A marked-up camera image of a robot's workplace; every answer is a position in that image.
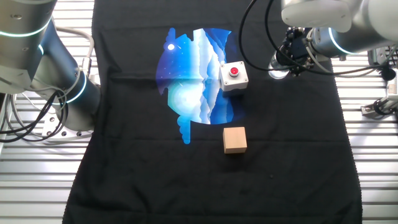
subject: blue light ring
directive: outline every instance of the blue light ring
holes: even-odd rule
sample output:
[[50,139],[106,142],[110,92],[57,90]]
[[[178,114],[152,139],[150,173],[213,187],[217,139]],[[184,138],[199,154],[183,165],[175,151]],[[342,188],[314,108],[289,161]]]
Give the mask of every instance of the blue light ring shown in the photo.
[[347,50],[345,50],[344,48],[340,47],[340,45],[337,44],[335,37],[333,36],[333,31],[331,28],[329,28],[329,35],[330,35],[330,39],[333,42],[333,44],[337,47],[337,49],[341,50],[343,53],[346,54],[351,54],[351,55],[357,55],[358,53],[353,53],[353,52],[349,52]]
[[0,31],[0,35],[6,36],[6,37],[30,37],[32,35],[38,34],[39,32],[42,32],[45,28],[47,28],[47,26],[49,25],[50,22],[51,22],[51,18],[42,28],[38,29],[37,31],[30,32],[27,34],[10,34],[7,32]]
[[83,75],[83,76],[85,77],[85,82],[83,84],[83,88],[81,88],[80,92],[75,97],[73,97],[72,99],[68,100],[67,103],[71,103],[71,102],[75,101],[77,98],[79,98],[79,96],[81,94],[83,94],[83,92],[84,92],[84,90],[86,88],[86,84],[87,84],[87,77],[86,77],[86,75]]

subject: red button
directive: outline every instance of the red button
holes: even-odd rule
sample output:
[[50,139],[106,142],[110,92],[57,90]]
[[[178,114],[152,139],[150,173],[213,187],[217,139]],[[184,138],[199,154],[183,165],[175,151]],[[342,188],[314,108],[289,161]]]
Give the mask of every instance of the red button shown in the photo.
[[231,68],[231,74],[236,75],[239,73],[239,70],[237,68]]

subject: wire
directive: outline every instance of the wire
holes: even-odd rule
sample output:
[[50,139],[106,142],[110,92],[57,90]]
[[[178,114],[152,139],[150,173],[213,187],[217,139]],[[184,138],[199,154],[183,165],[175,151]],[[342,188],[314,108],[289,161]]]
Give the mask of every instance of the wire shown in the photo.
[[[324,66],[322,66],[319,61],[317,60],[317,58],[314,56],[314,54],[312,54],[311,50],[309,47],[305,48],[308,52],[308,54],[310,55],[311,59],[315,62],[316,65],[318,65],[323,71],[326,72],[331,72],[328,69],[326,69]],[[393,48],[390,50],[390,54],[389,56],[383,60],[383,62],[381,62],[381,64],[385,64],[386,62],[388,62],[390,60],[390,58],[392,57],[392,53],[395,52],[397,49],[397,46],[394,45]],[[341,77],[341,78],[359,78],[359,77],[364,77],[366,75],[369,75],[370,73],[376,71],[376,69],[370,70],[369,72],[366,72],[364,74],[360,74],[360,75],[337,75],[337,77]]]
[[51,104],[52,104],[52,102],[54,101],[56,95],[57,95],[57,93],[54,93],[54,94],[50,97],[50,99],[49,99],[49,100],[46,102],[46,104],[44,105],[43,110],[39,113],[39,115],[37,116],[37,118],[36,118],[36,120],[35,120],[34,122],[28,124],[28,125],[25,126],[25,127],[22,127],[22,128],[19,128],[19,129],[15,129],[15,130],[12,130],[12,131],[0,131],[0,134],[14,134],[14,133],[16,133],[16,132],[25,131],[26,129],[29,129],[29,128],[31,128],[31,127],[34,127],[34,126],[44,117],[44,115],[46,114],[46,112],[51,108]]
[[239,49],[240,49],[240,51],[241,51],[241,53],[242,53],[242,57],[243,57],[244,61],[245,61],[247,64],[249,64],[250,66],[252,66],[253,68],[255,68],[255,69],[257,69],[257,70],[260,70],[260,71],[265,71],[265,72],[269,72],[269,71],[280,71],[280,70],[286,70],[286,69],[292,68],[292,66],[284,67],[284,68],[273,68],[273,69],[270,69],[270,68],[261,68],[261,67],[258,67],[258,66],[255,65],[255,64],[253,64],[252,62],[250,62],[250,60],[248,59],[248,57],[247,57],[246,54],[244,53],[243,44],[242,44],[243,27],[244,27],[244,24],[245,24],[245,22],[246,22],[246,18],[248,17],[248,14],[249,14],[251,8],[253,7],[253,5],[256,3],[256,1],[257,1],[257,0],[252,0],[252,1],[250,2],[248,8],[247,8],[246,11],[244,12],[244,15],[243,15],[243,18],[242,18],[242,21],[241,21],[241,25],[239,26],[238,44],[239,44]]
[[[13,111],[13,113],[14,113],[14,116],[16,117],[16,119],[17,119],[17,121],[19,122],[19,124],[20,124],[22,127],[24,127],[24,125],[23,125],[23,123],[22,123],[20,117],[19,117],[18,114],[17,114],[16,108],[15,108],[15,102],[12,102],[14,99],[13,99],[13,97],[12,97],[11,95],[9,95],[9,96],[7,97],[7,99],[6,99],[6,111],[8,111],[8,104],[9,104],[9,101],[10,101],[10,100],[11,100],[12,111]],[[17,133],[15,133],[15,135],[18,136],[19,139],[25,140],[25,141],[27,141],[27,142],[39,142],[39,141],[44,141],[44,140],[46,140],[46,139],[48,139],[48,138],[51,138],[51,137],[55,136],[56,134],[58,134],[58,133],[62,130],[62,128],[64,127],[64,123],[65,123],[64,121],[66,121],[66,118],[67,118],[67,114],[68,114],[68,106],[64,107],[64,109],[61,110],[60,122],[58,123],[57,127],[55,128],[55,130],[54,130],[51,134],[49,134],[48,136],[41,136],[41,135],[38,135],[38,134],[36,134],[36,133],[32,133],[32,130],[29,130],[29,132],[26,132],[25,134],[26,134],[26,135],[27,135],[27,134],[33,134],[33,135],[35,135],[35,136],[37,136],[37,137],[40,137],[40,139],[26,139],[26,138],[24,138],[24,136],[26,136],[25,134],[23,134],[23,135],[20,136],[20,135],[18,135]],[[13,131],[14,128],[12,127],[12,125],[11,125],[11,123],[10,123],[10,121],[9,121],[8,114],[6,115],[6,121],[7,121],[7,123],[8,123],[9,128]]]
[[[37,125],[37,123],[45,116],[45,114],[51,108],[51,104],[54,101],[56,94],[58,94],[58,93],[56,92],[50,97],[48,102],[45,104],[43,110],[39,113],[37,119],[34,122],[30,123],[29,125],[27,125],[25,127],[19,128],[19,129],[12,129],[10,131],[0,131],[0,134],[16,134],[19,131],[27,130],[24,134],[22,134],[20,136],[17,136],[16,138],[13,138],[13,139],[5,139],[5,140],[0,139],[0,142],[10,143],[10,142],[18,141],[18,140],[24,138],[25,136],[27,136],[29,133],[31,133],[33,131],[33,129],[35,128],[35,126]],[[8,107],[10,97],[11,97],[11,95],[7,96],[6,107]],[[7,113],[6,113],[6,121],[9,122],[9,118],[8,118],[8,114]]]
[[42,108],[39,108],[38,106],[36,106],[33,102],[32,102],[32,100],[30,100],[29,99],[29,97],[25,94],[25,93],[21,93],[22,94],[22,96],[24,96],[26,99],[27,99],[27,101],[29,101],[29,103],[34,107],[34,108],[36,108],[36,109],[38,109],[38,110],[42,110]]
[[[14,98],[11,98],[11,106],[12,106],[12,112],[14,113],[14,116],[15,116],[17,122],[23,127],[24,123],[22,122],[21,117],[19,116],[19,113],[18,113],[18,111],[16,109],[16,102],[15,102]],[[68,116],[67,114],[68,114],[68,107],[66,106],[61,111],[61,118],[60,118],[60,122],[59,122],[58,126],[55,128],[55,131],[53,131],[49,136],[42,136],[42,135],[39,135],[39,134],[36,134],[36,133],[31,133],[32,135],[40,137],[41,139],[39,139],[39,140],[30,140],[30,139],[26,139],[26,138],[22,138],[22,139],[25,140],[25,141],[37,142],[37,141],[43,141],[43,140],[46,140],[48,138],[51,138],[51,137],[55,136],[64,127],[65,121],[66,121],[67,116]]]
[[91,56],[93,55],[93,51],[94,51],[94,46],[95,46],[95,42],[94,39],[91,35],[87,34],[86,32],[80,31],[80,30],[76,30],[76,29],[72,29],[72,28],[67,28],[67,27],[56,27],[58,31],[60,32],[67,32],[70,34],[77,34],[77,35],[81,35],[83,37],[85,37],[86,39],[88,39],[90,41],[90,48],[88,49],[88,53],[86,57],[91,58]]
[[302,66],[301,64],[297,63],[295,60],[292,60],[289,56],[287,56],[286,54],[281,52],[279,50],[278,46],[276,46],[274,40],[272,40],[271,33],[269,31],[268,18],[269,18],[269,13],[271,11],[271,6],[272,6],[273,2],[274,2],[274,0],[269,0],[268,6],[267,6],[267,10],[266,10],[266,15],[264,17],[264,23],[265,23],[265,27],[266,27],[267,37],[269,39],[269,42],[273,46],[273,48],[275,48],[275,50],[278,53],[283,55],[288,61],[293,63],[295,66],[297,66],[297,67],[299,67],[299,68],[301,68],[301,69],[303,69],[305,71],[308,71],[308,72],[311,72],[311,73],[315,73],[315,74],[318,74],[318,75],[344,75],[344,74],[350,74],[350,73],[355,73],[355,72],[362,72],[362,71],[366,71],[366,70],[369,70],[369,69],[380,68],[380,67],[383,66],[383,65],[372,65],[372,66],[369,66],[369,67],[366,67],[366,68],[360,68],[360,69],[357,69],[357,70],[346,71],[346,72],[338,72],[338,73],[319,72],[319,71],[311,70],[309,68],[306,68],[306,67]]

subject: white box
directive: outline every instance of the white box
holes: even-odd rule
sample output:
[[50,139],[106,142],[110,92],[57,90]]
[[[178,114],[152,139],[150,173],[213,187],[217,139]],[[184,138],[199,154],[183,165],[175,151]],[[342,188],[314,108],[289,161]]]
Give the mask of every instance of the white box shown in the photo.
[[244,62],[220,65],[220,85],[223,96],[240,95],[248,87],[249,78]]

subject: black cloth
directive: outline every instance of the black cloth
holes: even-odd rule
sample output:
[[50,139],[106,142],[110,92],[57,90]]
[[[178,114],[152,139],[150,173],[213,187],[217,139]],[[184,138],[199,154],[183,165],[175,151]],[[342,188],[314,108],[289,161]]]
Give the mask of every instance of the black cloth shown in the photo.
[[[170,93],[161,95],[155,79],[170,28],[190,40],[204,28],[236,34],[249,2],[95,1],[103,98],[64,224],[361,223],[358,174],[333,77],[274,80],[246,66],[248,88],[232,102],[244,114],[225,124],[192,121],[190,143],[183,142]],[[274,52],[264,30],[267,3],[253,7],[243,35],[248,57],[263,67]],[[287,26],[278,1],[270,26],[282,42]],[[229,35],[228,62],[242,60],[236,46]],[[241,126],[246,153],[224,154],[223,129]]]

